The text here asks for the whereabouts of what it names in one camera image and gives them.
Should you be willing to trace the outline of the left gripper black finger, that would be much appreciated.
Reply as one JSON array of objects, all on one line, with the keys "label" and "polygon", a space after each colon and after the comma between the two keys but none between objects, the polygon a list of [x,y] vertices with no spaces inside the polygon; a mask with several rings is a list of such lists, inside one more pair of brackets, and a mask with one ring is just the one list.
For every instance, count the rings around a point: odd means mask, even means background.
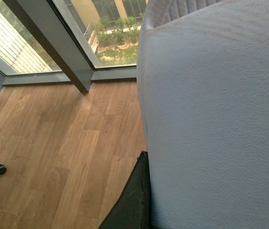
[{"label": "left gripper black finger", "polygon": [[142,151],[120,197],[100,229],[150,228],[151,184],[148,153]]}]

